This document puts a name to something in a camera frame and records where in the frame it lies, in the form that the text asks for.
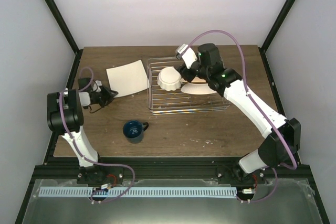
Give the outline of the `round bird pattern plate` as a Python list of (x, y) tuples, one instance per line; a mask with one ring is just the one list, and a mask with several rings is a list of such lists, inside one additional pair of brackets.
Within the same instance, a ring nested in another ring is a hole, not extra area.
[(206, 83), (206, 80), (201, 79), (201, 78), (199, 78), (199, 77), (195, 77), (195, 78), (192, 80), (192, 83), (195, 83), (195, 84)]

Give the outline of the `floral orange rimmed plate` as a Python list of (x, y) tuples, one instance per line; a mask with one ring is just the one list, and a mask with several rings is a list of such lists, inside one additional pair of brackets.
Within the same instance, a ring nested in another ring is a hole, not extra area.
[(207, 83), (186, 83), (181, 87), (181, 92), (192, 95), (206, 95), (216, 93), (216, 91), (211, 89)]

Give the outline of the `white scalloped bowl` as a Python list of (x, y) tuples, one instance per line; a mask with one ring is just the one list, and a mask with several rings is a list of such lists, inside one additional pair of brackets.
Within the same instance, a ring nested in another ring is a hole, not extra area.
[(174, 67), (163, 68), (158, 75), (158, 85), (165, 91), (175, 91), (181, 87), (181, 75)]

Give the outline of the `square bird pattern plate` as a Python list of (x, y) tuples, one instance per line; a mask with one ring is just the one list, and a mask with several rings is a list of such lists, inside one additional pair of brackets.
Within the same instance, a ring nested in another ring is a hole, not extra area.
[(141, 92), (149, 85), (142, 60), (106, 69), (106, 73), (110, 89), (118, 93), (116, 98)]

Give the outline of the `wire dish rack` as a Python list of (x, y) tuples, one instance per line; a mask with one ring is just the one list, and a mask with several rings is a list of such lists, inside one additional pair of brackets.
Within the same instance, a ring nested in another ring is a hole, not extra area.
[(148, 107), (154, 115), (223, 111), (230, 106), (225, 98), (215, 94), (186, 94), (180, 88), (165, 91), (157, 83), (160, 71), (165, 67), (179, 67), (183, 62), (175, 57), (151, 58), (147, 61), (149, 78)]

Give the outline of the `dark blue mug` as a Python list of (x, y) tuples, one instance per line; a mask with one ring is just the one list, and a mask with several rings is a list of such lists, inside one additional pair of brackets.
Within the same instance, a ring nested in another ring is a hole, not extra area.
[(148, 129), (148, 122), (129, 121), (123, 126), (123, 135), (132, 144), (140, 143), (144, 138), (144, 132)]

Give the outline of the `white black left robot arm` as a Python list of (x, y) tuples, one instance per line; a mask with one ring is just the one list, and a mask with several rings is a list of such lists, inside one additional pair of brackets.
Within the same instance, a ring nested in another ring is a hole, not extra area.
[(92, 105), (99, 105), (102, 109), (118, 94), (118, 91), (104, 86), (99, 80), (80, 78), (78, 89), (47, 95), (48, 127), (67, 141), (80, 167), (93, 167), (99, 162), (99, 154), (91, 146), (83, 129), (83, 110), (90, 109)]

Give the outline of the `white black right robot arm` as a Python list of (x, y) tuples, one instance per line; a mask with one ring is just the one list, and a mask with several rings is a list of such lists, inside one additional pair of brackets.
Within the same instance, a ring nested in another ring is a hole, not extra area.
[(184, 80), (192, 82), (196, 77), (205, 80), (211, 90), (239, 108), (264, 138), (255, 151), (239, 160), (238, 167), (233, 170), (235, 181), (244, 184), (256, 170), (275, 168), (286, 161), (292, 162), (291, 169), (297, 168), (294, 155), (300, 148), (299, 121), (295, 118), (289, 120), (273, 110), (234, 69), (225, 68), (217, 46), (203, 44), (194, 52), (183, 44), (177, 48), (176, 58), (183, 60), (177, 71)]

